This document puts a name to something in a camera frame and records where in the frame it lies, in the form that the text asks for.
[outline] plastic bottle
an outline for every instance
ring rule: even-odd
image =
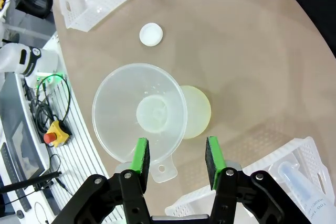
[[[278,171],[312,224],[336,222],[336,207],[333,203],[309,179],[294,169],[290,162],[283,162]]]
[[[25,60],[24,64],[20,64],[22,50],[30,52],[30,48],[23,44],[8,43],[4,45],[0,49],[0,72],[24,72],[29,61]]]

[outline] screw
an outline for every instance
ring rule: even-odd
[[[95,184],[99,184],[100,182],[102,182],[101,178],[96,178],[95,181],[94,181]]]
[[[233,170],[227,170],[226,171],[226,175],[227,176],[232,176],[234,174],[234,171]]]
[[[256,175],[256,179],[257,179],[257,180],[262,180],[263,178],[264,178],[263,174],[258,173],[258,174]]]
[[[132,177],[132,174],[131,173],[125,173],[124,177],[125,178],[130,178],[130,177]]]

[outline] funnel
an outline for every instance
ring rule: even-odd
[[[161,183],[177,175],[172,153],[186,130],[187,105],[166,71],[144,63],[118,68],[99,86],[92,120],[100,144],[113,158],[132,161],[138,138],[146,137],[153,179]]]

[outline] label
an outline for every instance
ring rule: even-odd
[[[311,197],[306,206],[306,216],[312,224],[335,223],[336,209],[328,200],[322,197]]]
[[[30,76],[35,67],[36,67],[36,62],[39,58],[41,58],[41,50],[36,48],[36,47],[29,47],[30,48],[30,57],[29,57],[29,62],[27,65],[26,70],[22,73],[25,77]]]

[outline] black cable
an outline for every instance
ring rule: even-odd
[[[46,212],[45,212],[43,206],[41,205],[40,202],[35,202],[35,204],[34,204],[34,211],[35,211],[35,216],[36,216],[36,219],[37,219],[38,223],[42,224],[42,223],[40,222],[40,220],[38,219],[38,217],[37,217],[37,213],[36,213],[36,205],[37,205],[37,204],[40,205],[40,207],[42,208],[42,210],[43,210],[43,212],[44,212],[44,215],[45,215],[45,217],[46,217],[45,224],[49,224],[48,217],[47,217],[47,214],[46,214]]]
[[[51,75],[49,75],[49,76],[43,78],[42,81],[41,81],[41,82],[39,83],[39,85],[37,86],[37,90],[36,90],[36,99],[38,100],[38,97],[39,97],[39,89],[40,89],[40,87],[41,87],[41,84],[44,83],[45,80],[47,80],[48,78],[50,78],[50,77],[52,77],[52,76],[58,76],[58,77],[60,77],[60,78],[64,81],[64,83],[66,84],[67,89],[68,89],[68,106],[67,106],[67,110],[65,111],[65,115],[64,115],[64,117],[63,117],[63,119],[62,119],[62,121],[64,121],[64,120],[67,118],[68,113],[69,113],[69,110],[70,110],[71,91],[70,91],[68,82],[66,81],[66,79],[64,79],[63,76],[61,76],[61,75],[59,75],[59,74],[57,74],[57,73],[53,73],[53,74],[51,74]]]
[[[68,90],[68,105],[67,105],[67,109],[65,111],[65,114],[64,114],[62,120],[59,120],[58,116],[53,114],[51,106],[50,106],[50,102],[49,102],[49,97],[48,97],[47,92],[46,92],[45,81],[48,78],[53,77],[53,76],[60,77],[62,79],[62,81],[66,84],[66,87],[67,87],[67,90]],[[41,85],[42,85],[42,88],[43,88],[43,92],[45,94],[45,98],[43,99],[43,101],[39,100],[39,92],[40,92]],[[66,79],[63,76],[54,73],[54,74],[51,74],[51,75],[42,79],[42,81],[38,84],[37,90],[36,90],[36,102],[35,102],[36,110],[35,110],[35,118],[34,118],[37,132],[39,133],[39,135],[41,137],[43,137],[44,134],[47,133],[47,131],[48,131],[48,127],[46,126],[48,121],[49,121],[50,124],[52,124],[52,122],[54,122],[55,119],[63,122],[67,118],[67,116],[69,114],[69,110],[70,110],[70,103],[71,103],[71,91],[70,91],[68,82],[66,81]]]
[[[58,167],[57,167],[56,171],[54,171],[54,172],[58,172],[59,169],[60,169],[60,167],[61,167],[61,158],[59,157],[59,155],[56,154],[56,153],[52,154],[52,156],[50,156],[50,158],[49,158],[49,166],[50,166],[50,172],[51,172],[51,173],[54,173],[53,171],[51,171],[51,159],[52,159],[53,157],[57,157],[58,160],[59,160]]]
[[[46,18],[51,12],[51,8],[53,7],[53,0],[45,0],[46,6],[42,8],[37,6],[32,0],[20,0],[24,5],[24,8],[27,13],[32,14],[38,18]]]
[[[58,170],[60,169],[61,167],[61,158],[59,157],[58,154],[54,153],[52,154],[52,156],[50,156],[49,158],[49,163],[50,163],[50,172],[53,172],[51,171],[51,159],[52,157],[54,156],[57,156],[58,157],[58,160],[59,160],[59,164],[58,164],[58,167],[56,169],[55,172],[58,172]],[[73,194],[69,191],[69,189],[66,187],[66,185],[59,179],[59,178],[55,178],[56,182],[59,184],[60,187],[62,187],[66,192],[68,192],[68,194],[70,194],[71,196],[73,196]]]
[[[20,197],[20,198],[17,198],[16,200],[13,200],[13,201],[11,201],[11,202],[8,202],[8,203],[4,204],[3,206],[7,206],[7,205],[9,205],[9,204],[11,204],[11,203],[13,203],[13,202],[16,202],[16,201],[18,201],[18,200],[20,200],[20,199],[23,199],[23,198],[25,198],[25,197],[27,197],[27,196],[33,194],[34,192],[36,192],[36,191],[33,191],[33,192],[31,192],[30,194],[26,194],[25,196],[22,196],[22,197]]]

